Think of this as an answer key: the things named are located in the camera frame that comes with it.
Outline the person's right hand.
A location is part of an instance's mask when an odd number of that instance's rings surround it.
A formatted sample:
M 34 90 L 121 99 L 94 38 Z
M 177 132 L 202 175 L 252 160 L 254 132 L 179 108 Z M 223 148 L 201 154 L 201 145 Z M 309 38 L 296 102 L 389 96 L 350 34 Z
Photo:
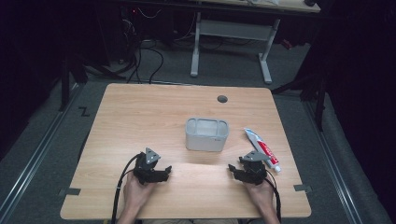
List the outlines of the person's right hand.
M 259 185 L 245 183 L 244 186 L 247 189 L 250 200 L 263 217 L 274 216 L 276 214 L 273 202 L 275 194 L 272 182 L 268 178 L 263 180 Z

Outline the white red blue toothpaste tube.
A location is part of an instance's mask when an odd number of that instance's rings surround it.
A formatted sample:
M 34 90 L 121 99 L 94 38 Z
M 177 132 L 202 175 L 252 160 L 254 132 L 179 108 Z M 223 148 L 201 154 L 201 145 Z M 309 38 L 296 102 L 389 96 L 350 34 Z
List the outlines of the white red blue toothpaste tube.
M 272 150 L 265 144 L 262 138 L 260 138 L 256 133 L 254 133 L 249 128 L 245 128 L 245 133 L 248 140 L 254 146 L 254 148 L 264 155 L 264 161 L 270 169 L 273 169 L 276 173 L 281 171 L 279 160 L 274 155 Z

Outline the person's left hand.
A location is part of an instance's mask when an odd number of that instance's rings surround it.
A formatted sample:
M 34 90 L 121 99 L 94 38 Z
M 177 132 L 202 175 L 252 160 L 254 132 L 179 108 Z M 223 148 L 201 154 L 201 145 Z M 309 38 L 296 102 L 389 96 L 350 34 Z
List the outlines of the person's left hand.
M 132 173 L 129 173 L 123 190 L 124 212 L 136 217 L 155 187 L 155 183 L 141 184 Z

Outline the metal floor rail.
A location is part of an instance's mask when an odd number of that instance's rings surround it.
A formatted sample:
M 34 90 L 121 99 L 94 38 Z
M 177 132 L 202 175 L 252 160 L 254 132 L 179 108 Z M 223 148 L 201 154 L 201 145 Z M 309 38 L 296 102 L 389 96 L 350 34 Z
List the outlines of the metal floor rail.
M 303 102 L 303 107 L 319 140 L 328 172 L 332 179 L 332 183 L 335 187 L 338 198 L 344 208 L 349 224 L 363 224 L 361 215 L 358 211 L 358 208 L 356 207 L 349 187 L 347 186 L 347 183 L 340 172 L 325 134 L 318 128 L 318 125 L 316 124 L 313 106 L 310 103 Z
M 8 154 L 0 161 L 0 224 L 6 224 L 35 172 L 50 149 L 70 105 L 80 95 L 84 84 L 69 88 L 69 99 L 61 105 L 61 87 L 29 118 Z

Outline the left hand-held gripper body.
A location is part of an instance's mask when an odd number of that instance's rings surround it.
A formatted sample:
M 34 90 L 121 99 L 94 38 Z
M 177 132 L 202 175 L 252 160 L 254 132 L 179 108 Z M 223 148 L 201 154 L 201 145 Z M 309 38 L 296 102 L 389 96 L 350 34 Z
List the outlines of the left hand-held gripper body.
M 147 147 L 145 152 L 141 152 L 136 159 L 134 166 L 134 176 L 138 179 L 139 183 L 144 185 L 149 183 L 149 178 L 157 174 L 154 167 L 161 157 Z

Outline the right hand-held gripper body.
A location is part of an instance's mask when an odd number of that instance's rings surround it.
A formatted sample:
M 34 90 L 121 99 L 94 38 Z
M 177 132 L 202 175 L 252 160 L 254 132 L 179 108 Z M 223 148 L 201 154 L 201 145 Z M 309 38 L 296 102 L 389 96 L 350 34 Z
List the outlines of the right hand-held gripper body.
M 248 183 L 259 185 L 267 177 L 267 171 L 263 164 L 264 155 L 257 151 L 250 151 L 247 155 L 239 158 L 250 180 Z

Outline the grey plastic holder box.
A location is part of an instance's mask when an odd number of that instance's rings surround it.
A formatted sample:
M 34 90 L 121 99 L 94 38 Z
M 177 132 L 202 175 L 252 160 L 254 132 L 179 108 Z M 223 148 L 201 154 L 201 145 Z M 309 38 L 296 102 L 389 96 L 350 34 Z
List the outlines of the grey plastic holder box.
M 190 118 L 185 124 L 186 149 L 220 152 L 229 135 L 229 125 L 222 119 Z

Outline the white-framed wooden desk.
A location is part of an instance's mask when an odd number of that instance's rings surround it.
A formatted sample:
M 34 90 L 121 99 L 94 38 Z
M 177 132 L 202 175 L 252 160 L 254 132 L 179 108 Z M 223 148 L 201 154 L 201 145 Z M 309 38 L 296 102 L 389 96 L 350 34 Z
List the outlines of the white-framed wooden desk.
M 204 3 L 216 3 L 221 6 L 235 6 L 238 9 L 269 9 L 274 12 L 296 12 L 303 14 L 317 14 L 321 11 L 316 0 L 197 0 L 202 7 Z M 267 63 L 267 57 L 273 45 L 278 26 L 281 22 L 279 16 L 268 24 L 263 24 L 262 19 L 255 23 L 242 21 L 226 21 L 222 19 L 203 19 L 201 13 L 196 13 L 194 48 L 191 58 L 191 76 L 199 74 L 200 38 L 202 35 L 230 37 L 246 40 L 264 41 L 263 52 L 258 54 L 262 76 L 266 84 L 273 82 Z

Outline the black metal stand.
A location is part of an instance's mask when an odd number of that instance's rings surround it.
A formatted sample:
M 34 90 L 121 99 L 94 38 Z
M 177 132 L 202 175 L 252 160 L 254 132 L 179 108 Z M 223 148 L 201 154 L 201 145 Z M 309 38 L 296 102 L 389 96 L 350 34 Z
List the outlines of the black metal stand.
M 305 77 L 297 78 L 292 82 L 271 90 L 271 93 L 280 94 L 287 90 L 301 90 L 300 99 L 302 101 L 311 101 L 315 99 L 314 122 L 317 128 L 322 132 L 322 116 L 325 109 L 324 100 L 327 78 L 328 74 L 326 72 L 313 73 Z
M 84 61 L 80 55 L 66 55 L 62 61 L 61 75 L 61 106 L 60 110 L 65 111 L 70 99 L 70 77 L 79 84 L 85 84 L 88 76 L 84 68 Z

